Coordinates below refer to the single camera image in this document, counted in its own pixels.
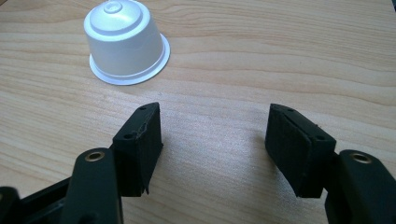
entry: wooden table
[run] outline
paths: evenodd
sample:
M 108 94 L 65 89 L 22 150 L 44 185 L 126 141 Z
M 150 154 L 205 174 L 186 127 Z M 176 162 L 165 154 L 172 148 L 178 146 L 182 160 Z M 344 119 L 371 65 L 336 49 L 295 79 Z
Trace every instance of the wooden table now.
M 83 20 L 99 0 L 0 6 L 0 185 L 22 197 L 108 147 L 159 102 L 164 148 L 150 195 L 125 223 L 326 223 L 297 199 L 264 146 L 271 103 L 294 107 L 396 176 L 396 14 L 390 0 L 149 1 L 171 58 L 133 86 L 89 67 Z

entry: tabletop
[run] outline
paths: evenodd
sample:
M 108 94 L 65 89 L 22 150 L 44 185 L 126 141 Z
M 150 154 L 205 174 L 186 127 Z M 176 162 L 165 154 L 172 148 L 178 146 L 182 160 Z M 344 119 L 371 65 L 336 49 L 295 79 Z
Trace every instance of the tabletop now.
M 123 198 L 125 223 L 327 223 L 269 158 L 271 103 L 299 110 L 396 176 L 396 13 L 391 0 L 144 0 L 171 46 L 156 77 L 98 79 L 83 29 L 100 0 L 0 6 L 0 186 L 22 197 L 109 147 L 159 102 L 163 151 L 150 194 Z

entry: light wooden surface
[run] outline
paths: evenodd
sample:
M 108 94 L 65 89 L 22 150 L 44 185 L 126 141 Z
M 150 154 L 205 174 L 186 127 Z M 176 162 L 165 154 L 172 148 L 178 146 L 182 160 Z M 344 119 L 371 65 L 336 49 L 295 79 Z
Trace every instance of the light wooden surface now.
M 326 223 L 296 199 L 263 139 L 269 104 L 294 107 L 396 176 L 396 13 L 390 0 L 142 1 L 172 54 L 145 83 L 89 67 L 82 22 L 100 0 L 0 6 L 0 185 L 22 197 L 108 147 L 140 105 L 160 102 L 163 153 L 126 223 Z

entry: screw hole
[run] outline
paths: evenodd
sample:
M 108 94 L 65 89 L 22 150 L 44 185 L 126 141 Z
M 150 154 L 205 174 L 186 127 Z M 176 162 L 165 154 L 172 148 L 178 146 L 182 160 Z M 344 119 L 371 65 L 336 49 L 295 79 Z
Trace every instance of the screw hole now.
M 93 152 L 93 153 L 88 154 L 88 155 L 85 157 L 85 160 L 86 160 L 86 161 L 99 161 L 99 160 L 101 160 L 104 156 L 105 156 L 105 153 L 104 153 L 104 152 L 101 152 L 101 151 Z
M 317 139 L 320 140 L 320 141 L 325 140 L 325 138 L 322 135 L 317 135 Z
M 350 154 L 350 156 L 352 157 L 353 160 L 358 161 L 360 163 L 365 163 L 365 164 L 372 163 L 372 160 L 370 158 L 360 153 L 355 152 Z
M 136 137 L 136 133 L 128 133 L 128 134 L 125 134 L 124 135 L 124 138 L 125 139 L 133 139 L 133 138 L 135 138 Z

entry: black plastic part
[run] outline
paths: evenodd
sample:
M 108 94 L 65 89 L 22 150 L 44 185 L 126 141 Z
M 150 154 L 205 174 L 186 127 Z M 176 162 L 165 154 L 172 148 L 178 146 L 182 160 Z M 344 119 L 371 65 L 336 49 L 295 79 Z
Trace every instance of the black plastic part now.
M 112 150 L 95 148 L 78 156 L 60 223 L 122 223 L 122 209 Z
M 335 185 L 326 186 L 329 223 L 396 223 L 396 181 L 380 160 L 344 150 L 333 167 Z
M 11 187 L 0 188 L 0 223 L 11 224 L 20 222 L 20 196 L 16 189 Z
M 70 178 L 42 189 L 21 200 L 24 224 L 57 224 L 64 208 Z
M 336 141 L 298 111 L 271 104 L 265 147 L 302 198 L 319 198 Z
M 161 154 L 160 104 L 136 109 L 113 138 L 121 196 L 149 193 L 149 181 Z

